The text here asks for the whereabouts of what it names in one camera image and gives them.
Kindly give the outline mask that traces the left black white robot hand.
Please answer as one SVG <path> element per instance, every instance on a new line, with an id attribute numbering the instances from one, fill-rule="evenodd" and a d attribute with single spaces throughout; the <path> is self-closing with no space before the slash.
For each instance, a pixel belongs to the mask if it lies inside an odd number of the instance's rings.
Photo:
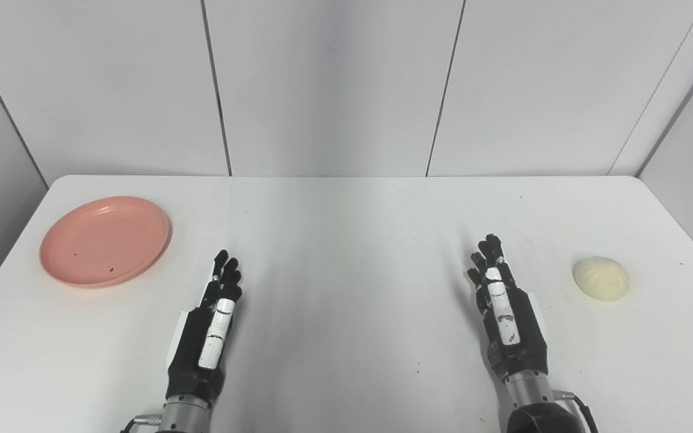
<path id="1" fill-rule="evenodd" d="M 221 362 L 242 296 L 241 278 L 237 258 L 220 250 L 200 304 L 185 315 L 167 371 L 167 399 L 192 396 L 214 405 L 225 380 Z"/>

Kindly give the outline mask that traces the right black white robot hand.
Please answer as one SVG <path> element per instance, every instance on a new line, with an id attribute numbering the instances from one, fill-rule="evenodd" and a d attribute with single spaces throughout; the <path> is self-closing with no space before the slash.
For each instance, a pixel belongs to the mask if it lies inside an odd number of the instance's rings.
<path id="1" fill-rule="evenodd" d="M 518 287 L 500 238 L 487 234 L 471 260 L 474 266 L 467 274 L 483 318 L 490 369 L 504 383 L 526 370 L 547 375 L 547 343 L 530 293 Z"/>

